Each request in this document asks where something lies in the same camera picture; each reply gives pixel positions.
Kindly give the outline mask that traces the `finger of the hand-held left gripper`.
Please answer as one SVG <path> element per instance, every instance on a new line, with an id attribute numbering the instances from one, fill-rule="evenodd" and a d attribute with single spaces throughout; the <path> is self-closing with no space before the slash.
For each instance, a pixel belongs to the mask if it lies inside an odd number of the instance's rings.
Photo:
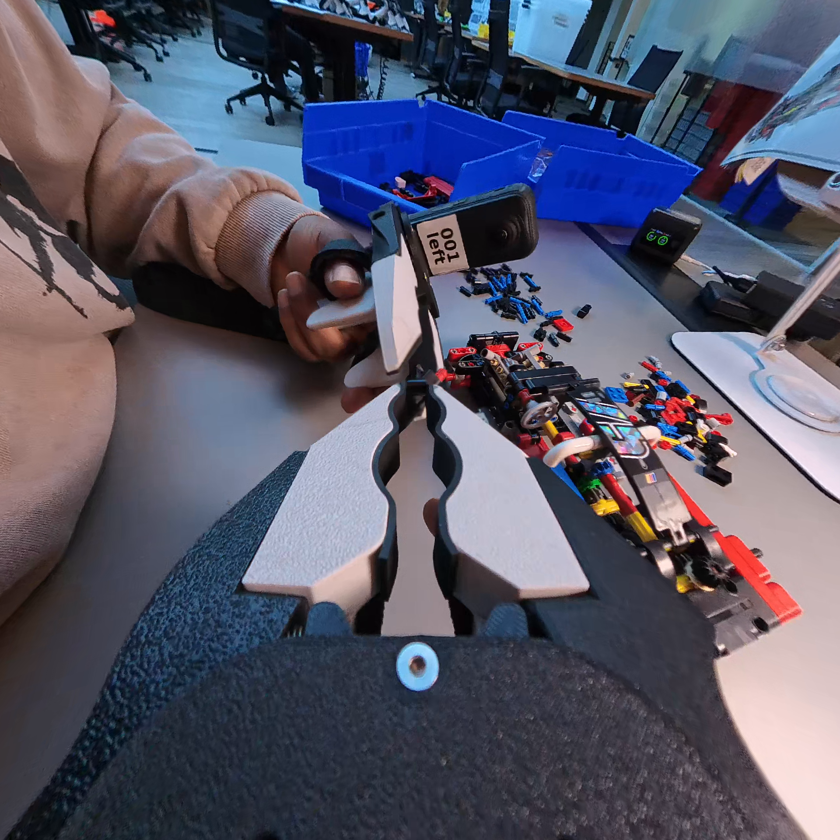
<path id="1" fill-rule="evenodd" d="M 438 303 L 431 281 L 426 275 L 418 276 L 417 313 L 421 327 L 421 342 L 417 348 L 417 379 L 422 380 L 430 375 L 437 375 L 445 368 L 437 325 Z"/>
<path id="2" fill-rule="evenodd" d="M 376 260 L 371 278 L 382 362 L 385 372 L 395 375 L 423 340 L 411 256 L 403 252 Z"/>

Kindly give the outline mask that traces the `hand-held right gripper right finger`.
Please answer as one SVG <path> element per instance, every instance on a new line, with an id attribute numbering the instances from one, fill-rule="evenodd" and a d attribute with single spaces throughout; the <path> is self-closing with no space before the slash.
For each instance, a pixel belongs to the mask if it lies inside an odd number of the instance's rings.
<path id="1" fill-rule="evenodd" d="M 434 567 L 443 594 L 476 620 L 502 603 L 590 590 L 530 461 L 441 385 L 430 385 L 427 427 L 438 500 Z"/>

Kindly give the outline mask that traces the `black lego connector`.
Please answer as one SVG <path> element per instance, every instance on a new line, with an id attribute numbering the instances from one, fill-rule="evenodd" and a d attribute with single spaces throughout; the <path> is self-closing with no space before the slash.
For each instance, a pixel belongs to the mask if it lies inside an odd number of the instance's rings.
<path id="1" fill-rule="evenodd" d="M 403 407 L 400 413 L 400 428 L 405 430 L 411 423 L 424 421 L 427 416 L 426 403 L 430 382 L 427 377 L 409 378 L 403 386 Z"/>

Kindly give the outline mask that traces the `lego car chassis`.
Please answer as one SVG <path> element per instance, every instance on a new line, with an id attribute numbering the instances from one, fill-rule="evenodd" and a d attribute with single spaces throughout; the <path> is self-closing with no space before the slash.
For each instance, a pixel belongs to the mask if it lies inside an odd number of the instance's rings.
<path id="1" fill-rule="evenodd" d="M 481 418 L 542 458 L 589 509 L 686 596 L 715 628 L 719 656 L 803 614 L 760 549 L 721 533 L 662 460 L 659 432 L 637 425 L 598 379 L 518 332 L 471 334 L 438 379 L 466 389 Z"/>

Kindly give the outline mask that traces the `person's left forearm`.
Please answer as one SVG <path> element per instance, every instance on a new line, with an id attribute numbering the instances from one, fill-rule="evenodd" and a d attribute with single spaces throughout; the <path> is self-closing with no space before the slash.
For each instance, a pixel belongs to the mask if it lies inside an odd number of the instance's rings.
<path id="1" fill-rule="evenodd" d="M 93 135 L 85 147 L 85 218 L 72 230 L 107 273 L 126 277 L 151 263 L 177 264 L 270 307 L 272 266 L 281 280 L 307 272 L 338 237 L 332 221 L 304 206 L 288 183 L 211 162 L 123 96 L 102 64 L 74 61 L 67 91 Z"/>

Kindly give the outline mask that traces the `heap of red black lego parts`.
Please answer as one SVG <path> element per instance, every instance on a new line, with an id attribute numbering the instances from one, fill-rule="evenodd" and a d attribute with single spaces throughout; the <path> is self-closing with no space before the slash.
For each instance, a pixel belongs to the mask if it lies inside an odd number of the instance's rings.
<path id="1" fill-rule="evenodd" d="M 381 182 L 379 188 L 423 208 L 447 204 L 455 189 L 454 185 L 437 175 L 412 170 L 395 175 L 389 182 Z"/>

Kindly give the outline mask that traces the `pile of colourful lego pieces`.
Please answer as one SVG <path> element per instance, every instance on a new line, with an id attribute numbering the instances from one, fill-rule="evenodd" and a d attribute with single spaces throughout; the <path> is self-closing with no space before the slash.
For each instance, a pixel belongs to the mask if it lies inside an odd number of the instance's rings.
<path id="1" fill-rule="evenodd" d="M 610 392 L 612 400 L 629 408 L 637 425 L 659 432 L 659 448 L 695 464 L 709 482 L 729 487 L 727 463 L 737 457 L 727 433 L 733 416 L 713 413 L 705 398 L 663 370 L 656 357 L 646 357 L 638 367 L 638 374 L 622 373 L 622 383 Z"/>

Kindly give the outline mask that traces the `person's left hand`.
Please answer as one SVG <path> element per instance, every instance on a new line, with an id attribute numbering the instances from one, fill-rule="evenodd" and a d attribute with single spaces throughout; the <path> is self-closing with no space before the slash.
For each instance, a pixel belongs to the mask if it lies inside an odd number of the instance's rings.
<path id="1" fill-rule="evenodd" d="M 318 309 L 318 301 L 324 298 L 308 278 L 312 259 L 333 240 L 348 238 L 350 232 L 331 218 L 307 215 L 291 226 L 271 260 L 270 288 L 278 306 L 280 324 L 290 347 L 307 362 L 334 363 L 349 358 L 371 330 L 370 324 L 318 330 L 307 326 L 309 317 Z M 354 300 L 363 292 L 363 275 L 341 260 L 327 266 L 324 281 L 338 299 Z M 345 386 L 340 401 L 342 409 L 354 413 L 384 390 L 384 387 Z"/>

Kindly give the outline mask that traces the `pile of black blue pins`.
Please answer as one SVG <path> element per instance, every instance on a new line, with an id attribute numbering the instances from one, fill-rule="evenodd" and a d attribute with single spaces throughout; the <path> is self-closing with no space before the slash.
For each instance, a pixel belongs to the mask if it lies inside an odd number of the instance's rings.
<path id="1" fill-rule="evenodd" d="M 479 299 L 485 309 L 511 326 L 522 328 L 535 341 L 547 340 L 553 346 L 558 346 L 561 341 L 572 341 L 572 331 L 561 333 L 551 325 L 552 319 L 568 319 L 563 310 L 552 310 L 543 303 L 540 297 L 542 287 L 530 271 L 517 270 L 502 262 L 494 266 L 462 269 L 458 273 L 461 276 L 458 285 L 461 295 Z"/>

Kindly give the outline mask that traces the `blue bin with white label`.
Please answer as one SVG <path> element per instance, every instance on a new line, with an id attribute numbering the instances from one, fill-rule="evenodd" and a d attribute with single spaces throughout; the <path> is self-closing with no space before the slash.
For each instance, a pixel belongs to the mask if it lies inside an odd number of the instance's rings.
<path id="1" fill-rule="evenodd" d="M 459 200 L 525 183 L 542 142 L 438 101 L 325 102 L 304 110 L 301 166 L 323 207 L 369 227 L 369 213 L 386 201 L 418 212 L 380 189 L 402 172 L 435 175 Z"/>

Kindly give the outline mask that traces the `black device with green display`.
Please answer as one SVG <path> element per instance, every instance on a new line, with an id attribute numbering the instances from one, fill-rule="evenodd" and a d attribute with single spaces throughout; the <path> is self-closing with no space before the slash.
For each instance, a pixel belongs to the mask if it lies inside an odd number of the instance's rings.
<path id="1" fill-rule="evenodd" d="M 672 266 L 702 228 L 700 218 L 670 208 L 657 207 L 645 218 L 629 246 L 635 257 Z"/>

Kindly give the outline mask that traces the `white storage crate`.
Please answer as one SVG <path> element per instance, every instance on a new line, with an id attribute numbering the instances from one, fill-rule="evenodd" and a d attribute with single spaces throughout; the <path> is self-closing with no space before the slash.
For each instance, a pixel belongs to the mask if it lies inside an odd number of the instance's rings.
<path id="1" fill-rule="evenodd" d="M 592 8 L 592 1 L 522 1 L 512 52 L 563 65 Z"/>

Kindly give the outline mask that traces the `white book stand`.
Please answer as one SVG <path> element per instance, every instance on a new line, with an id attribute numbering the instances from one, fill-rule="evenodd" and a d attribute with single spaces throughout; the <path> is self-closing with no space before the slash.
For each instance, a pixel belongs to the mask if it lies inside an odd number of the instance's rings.
<path id="1" fill-rule="evenodd" d="M 814 485 L 839 500 L 838 338 L 825 347 L 792 339 L 823 292 L 838 292 L 836 241 L 795 285 L 792 304 L 767 337 L 676 332 L 670 342 Z"/>

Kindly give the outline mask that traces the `black office chair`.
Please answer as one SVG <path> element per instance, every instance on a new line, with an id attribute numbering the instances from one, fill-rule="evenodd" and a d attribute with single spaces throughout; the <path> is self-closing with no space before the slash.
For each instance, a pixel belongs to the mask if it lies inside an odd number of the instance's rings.
<path id="1" fill-rule="evenodd" d="M 245 106 L 259 98 L 266 108 L 265 122 L 272 127 L 273 100 L 284 112 L 302 112 L 307 103 L 320 102 L 314 49 L 284 22 L 272 2 L 210 1 L 209 9 L 217 56 L 247 70 L 256 81 L 225 101 L 226 113 L 234 113 L 234 102 Z"/>

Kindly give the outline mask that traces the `person's beige sweatshirt torso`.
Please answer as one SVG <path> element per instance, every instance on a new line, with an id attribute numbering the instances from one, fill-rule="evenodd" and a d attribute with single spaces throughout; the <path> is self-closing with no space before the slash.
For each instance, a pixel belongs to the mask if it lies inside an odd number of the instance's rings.
<path id="1" fill-rule="evenodd" d="M 66 550 L 112 427 L 109 334 L 133 313 L 91 257 L 108 72 L 35 2 L 2 2 L 1 36 L 4 622 Z"/>

